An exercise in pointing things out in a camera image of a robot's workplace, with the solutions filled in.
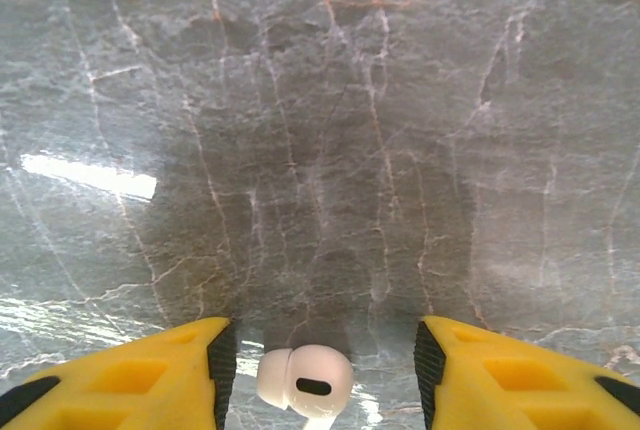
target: black rubber strip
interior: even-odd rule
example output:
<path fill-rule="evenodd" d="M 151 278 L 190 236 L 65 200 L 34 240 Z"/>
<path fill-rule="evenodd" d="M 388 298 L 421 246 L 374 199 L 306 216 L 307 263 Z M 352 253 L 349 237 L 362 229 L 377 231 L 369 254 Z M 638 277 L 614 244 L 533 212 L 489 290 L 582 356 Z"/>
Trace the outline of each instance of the black rubber strip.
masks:
<path fill-rule="evenodd" d="M 0 427 L 4 427 L 60 383 L 58 377 L 43 377 L 12 388 L 0 396 Z"/>
<path fill-rule="evenodd" d="M 442 383 L 447 357 L 424 322 L 418 325 L 416 348 L 413 352 L 418 390 L 427 430 L 433 426 L 436 416 L 436 387 Z"/>
<path fill-rule="evenodd" d="M 640 388 L 609 377 L 596 377 L 595 380 L 609 395 L 640 417 Z"/>
<path fill-rule="evenodd" d="M 207 346 L 207 360 L 209 361 L 209 378 L 215 384 L 216 397 L 213 403 L 213 415 L 216 420 L 216 430 L 223 430 L 229 410 L 229 399 L 233 390 L 233 379 L 236 376 L 236 341 L 235 325 L 225 328 Z"/>

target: yellow robot part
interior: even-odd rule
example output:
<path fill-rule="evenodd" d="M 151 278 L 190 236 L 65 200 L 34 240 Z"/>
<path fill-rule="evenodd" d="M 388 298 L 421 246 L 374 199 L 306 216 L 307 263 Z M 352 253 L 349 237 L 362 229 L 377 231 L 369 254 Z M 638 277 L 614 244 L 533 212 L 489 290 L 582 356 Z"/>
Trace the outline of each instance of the yellow robot part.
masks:
<path fill-rule="evenodd" d="M 640 389 L 535 345 L 426 317 L 414 357 L 427 429 L 640 429 Z"/>
<path fill-rule="evenodd" d="M 207 318 L 33 375 L 0 397 L 2 430 L 222 430 L 236 369 Z"/>

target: gray marble surface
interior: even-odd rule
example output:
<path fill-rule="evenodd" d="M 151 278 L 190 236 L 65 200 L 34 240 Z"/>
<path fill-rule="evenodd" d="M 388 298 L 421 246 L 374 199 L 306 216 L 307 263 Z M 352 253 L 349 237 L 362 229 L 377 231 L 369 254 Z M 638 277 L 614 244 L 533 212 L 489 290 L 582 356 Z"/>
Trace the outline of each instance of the gray marble surface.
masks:
<path fill-rule="evenodd" d="M 640 0 L 0 0 L 0 390 L 210 315 L 422 428 L 435 313 L 640 382 Z"/>

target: wireless earbud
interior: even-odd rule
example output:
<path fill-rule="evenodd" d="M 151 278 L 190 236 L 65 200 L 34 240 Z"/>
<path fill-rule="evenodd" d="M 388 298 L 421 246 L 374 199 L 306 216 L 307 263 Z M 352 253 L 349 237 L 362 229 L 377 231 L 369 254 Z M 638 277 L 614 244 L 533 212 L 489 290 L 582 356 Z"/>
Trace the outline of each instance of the wireless earbud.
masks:
<path fill-rule="evenodd" d="M 258 396 L 285 410 L 307 417 L 306 429 L 327 429 L 347 406 L 353 369 L 337 350 L 305 345 L 274 350 L 260 360 Z"/>

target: airpods pro earbud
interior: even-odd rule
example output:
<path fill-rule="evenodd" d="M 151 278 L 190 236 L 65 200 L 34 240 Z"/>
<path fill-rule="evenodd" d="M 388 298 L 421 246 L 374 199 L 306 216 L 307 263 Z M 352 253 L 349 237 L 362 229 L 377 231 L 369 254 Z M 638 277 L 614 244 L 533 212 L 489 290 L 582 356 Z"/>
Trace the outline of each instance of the airpods pro earbud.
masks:
<path fill-rule="evenodd" d="M 337 350 L 305 345 L 274 350 L 260 360 L 258 396 L 285 410 L 288 406 L 309 422 L 305 428 L 331 426 L 344 410 L 353 387 L 353 369 Z"/>

